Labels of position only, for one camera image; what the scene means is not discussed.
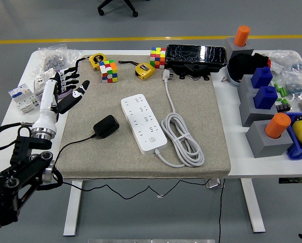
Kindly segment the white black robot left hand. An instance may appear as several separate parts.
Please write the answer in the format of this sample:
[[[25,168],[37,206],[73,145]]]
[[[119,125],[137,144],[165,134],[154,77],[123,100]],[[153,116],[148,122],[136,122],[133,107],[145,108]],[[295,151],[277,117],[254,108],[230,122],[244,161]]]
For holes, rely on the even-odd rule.
[[[62,81],[60,73],[54,69],[42,73],[40,78],[45,81],[45,87],[40,103],[40,116],[32,125],[32,135],[41,136],[48,134],[51,137],[56,135],[57,115],[64,114],[76,105],[85,94],[90,84],[86,80],[71,94],[64,97],[60,102],[58,96],[62,93]]]

